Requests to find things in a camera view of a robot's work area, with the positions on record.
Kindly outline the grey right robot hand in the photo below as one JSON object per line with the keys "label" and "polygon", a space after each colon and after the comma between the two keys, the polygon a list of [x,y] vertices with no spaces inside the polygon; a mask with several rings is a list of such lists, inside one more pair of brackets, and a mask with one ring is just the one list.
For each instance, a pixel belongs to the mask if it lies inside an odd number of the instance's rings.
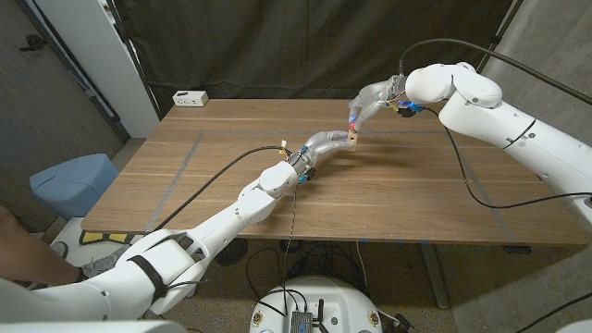
{"label": "grey right robot hand", "polygon": [[387,80],[364,86],[349,102],[350,114],[348,121],[352,128],[359,132],[364,123],[387,108],[390,100],[396,99],[405,91],[405,75],[393,75]]}

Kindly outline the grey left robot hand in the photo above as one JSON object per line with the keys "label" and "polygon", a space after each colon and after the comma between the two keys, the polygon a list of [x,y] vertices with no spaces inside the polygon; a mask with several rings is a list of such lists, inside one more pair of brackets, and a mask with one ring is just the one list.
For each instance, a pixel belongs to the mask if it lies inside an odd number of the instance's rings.
{"label": "grey left robot hand", "polygon": [[355,144],[356,141],[349,138],[347,131],[320,131],[311,136],[302,148],[290,157],[289,164],[296,174],[301,176],[337,151],[353,151]]}

